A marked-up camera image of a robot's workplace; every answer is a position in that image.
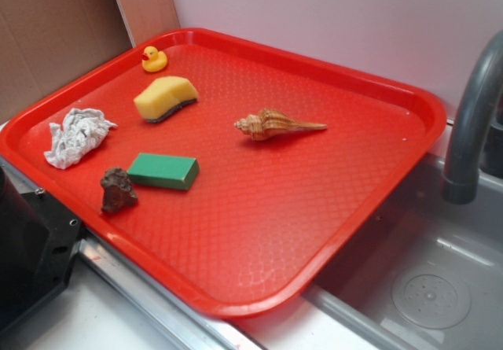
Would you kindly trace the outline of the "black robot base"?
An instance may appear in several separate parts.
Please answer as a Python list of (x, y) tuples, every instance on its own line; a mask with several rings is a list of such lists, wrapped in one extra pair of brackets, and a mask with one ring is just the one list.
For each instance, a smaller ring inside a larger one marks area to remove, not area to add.
[(52, 194), (21, 193), (1, 171), (1, 335), (67, 288), (82, 232)]

